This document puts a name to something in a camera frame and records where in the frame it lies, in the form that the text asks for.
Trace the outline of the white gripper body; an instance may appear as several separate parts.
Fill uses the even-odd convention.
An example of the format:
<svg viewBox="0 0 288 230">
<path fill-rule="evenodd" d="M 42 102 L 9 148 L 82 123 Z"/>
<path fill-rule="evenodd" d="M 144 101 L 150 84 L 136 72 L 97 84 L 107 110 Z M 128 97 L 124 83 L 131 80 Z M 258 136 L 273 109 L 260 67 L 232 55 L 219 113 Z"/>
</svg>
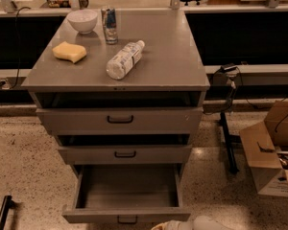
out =
<svg viewBox="0 0 288 230">
<path fill-rule="evenodd" d="M 194 230 L 192 221 L 170 220 L 165 226 L 165 230 Z"/>
</svg>

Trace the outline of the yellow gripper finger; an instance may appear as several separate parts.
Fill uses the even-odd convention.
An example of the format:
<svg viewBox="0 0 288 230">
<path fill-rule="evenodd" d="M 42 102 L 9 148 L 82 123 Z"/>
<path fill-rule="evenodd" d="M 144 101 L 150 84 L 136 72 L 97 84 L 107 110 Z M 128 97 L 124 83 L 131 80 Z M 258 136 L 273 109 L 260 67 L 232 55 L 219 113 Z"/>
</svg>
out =
<svg viewBox="0 0 288 230">
<path fill-rule="evenodd" d="M 169 222 L 162 222 L 154 227 L 151 230 L 168 230 Z"/>
</svg>

